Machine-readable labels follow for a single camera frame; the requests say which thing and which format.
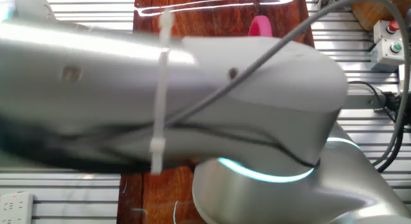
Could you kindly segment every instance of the screw hole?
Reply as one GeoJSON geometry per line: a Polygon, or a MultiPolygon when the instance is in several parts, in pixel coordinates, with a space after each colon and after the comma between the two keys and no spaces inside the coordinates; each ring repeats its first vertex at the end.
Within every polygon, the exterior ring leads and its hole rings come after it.
{"type": "Polygon", "coordinates": [[[65,66],[63,68],[62,80],[67,82],[77,82],[82,77],[82,70],[75,66],[65,66]]]}
{"type": "Polygon", "coordinates": [[[229,79],[232,80],[234,79],[238,74],[238,69],[233,67],[232,69],[229,70],[229,79]]]}

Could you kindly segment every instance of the gray cable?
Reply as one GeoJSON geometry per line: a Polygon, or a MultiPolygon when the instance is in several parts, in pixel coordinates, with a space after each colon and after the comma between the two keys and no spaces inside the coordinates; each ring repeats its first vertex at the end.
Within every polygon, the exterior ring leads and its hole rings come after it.
{"type": "Polygon", "coordinates": [[[287,43],[290,41],[294,40],[297,38],[301,33],[303,33],[305,30],[307,30],[310,25],[315,22],[317,19],[327,15],[329,12],[334,11],[337,8],[341,8],[343,6],[350,5],[352,3],[358,3],[362,1],[377,1],[382,4],[384,4],[387,9],[390,11],[390,13],[394,16],[395,20],[398,21],[399,29],[401,32],[401,36],[403,37],[403,45],[404,45],[404,53],[405,53],[405,78],[404,78],[404,89],[403,89],[403,95],[401,99],[401,103],[399,106],[398,110],[398,116],[394,128],[394,133],[392,134],[389,146],[386,150],[386,152],[378,159],[376,160],[373,165],[377,165],[384,161],[389,153],[391,152],[392,148],[394,147],[396,137],[401,130],[401,122],[404,116],[404,111],[405,111],[405,105],[407,102],[407,96],[408,96],[408,86],[410,83],[410,50],[409,50],[409,41],[408,41],[408,34],[407,34],[407,27],[404,23],[404,20],[398,11],[398,9],[395,7],[394,4],[392,4],[389,0],[341,0],[337,1],[336,3],[333,3],[331,5],[326,6],[325,8],[321,9],[318,13],[315,15],[309,17],[306,19],[304,22],[302,22],[298,27],[296,27],[294,30],[289,32],[284,38],[282,38],[274,47],[272,47],[270,50],[268,50],[262,57],[260,57],[258,60],[256,60],[253,64],[251,64],[243,73],[241,73],[237,78],[233,79],[227,86],[224,88],[217,90],[216,92],[210,94],[208,97],[203,99],[202,101],[199,101],[197,104],[193,105],[192,107],[189,107],[182,112],[178,113],[177,115],[172,116],[169,118],[165,125],[166,126],[171,126],[175,123],[178,123],[180,121],[183,121],[190,116],[196,114],[197,112],[205,109],[218,99],[222,98],[226,94],[228,94],[230,91],[232,91],[235,87],[237,87],[239,84],[244,82],[248,77],[250,77],[253,73],[255,73],[259,67],[261,67],[267,60],[269,60],[272,56],[274,56],[281,48],[283,48],[287,43]]]}

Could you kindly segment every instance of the green button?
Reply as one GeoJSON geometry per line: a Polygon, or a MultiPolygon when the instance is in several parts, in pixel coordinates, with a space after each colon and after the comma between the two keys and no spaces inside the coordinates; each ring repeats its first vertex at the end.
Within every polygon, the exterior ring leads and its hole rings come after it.
{"type": "Polygon", "coordinates": [[[403,49],[403,46],[401,46],[401,44],[398,44],[398,43],[395,43],[393,46],[398,51],[401,51],[401,49],[403,49]]]}

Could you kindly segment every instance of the pink object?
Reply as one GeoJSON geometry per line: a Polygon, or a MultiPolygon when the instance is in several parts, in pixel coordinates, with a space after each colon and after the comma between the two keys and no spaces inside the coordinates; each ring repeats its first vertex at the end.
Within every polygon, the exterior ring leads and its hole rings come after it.
{"type": "Polygon", "coordinates": [[[264,15],[255,16],[251,22],[249,36],[272,37],[271,24],[264,15]]]}

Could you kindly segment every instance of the red button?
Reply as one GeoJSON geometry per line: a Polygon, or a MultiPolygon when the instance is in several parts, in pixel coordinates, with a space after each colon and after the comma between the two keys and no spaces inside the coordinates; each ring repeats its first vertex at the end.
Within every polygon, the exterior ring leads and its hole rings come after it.
{"type": "Polygon", "coordinates": [[[391,31],[397,31],[399,30],[398,22],[397,21],[391,21],[390,25],[388,25],[389,29],[391,31]]]}

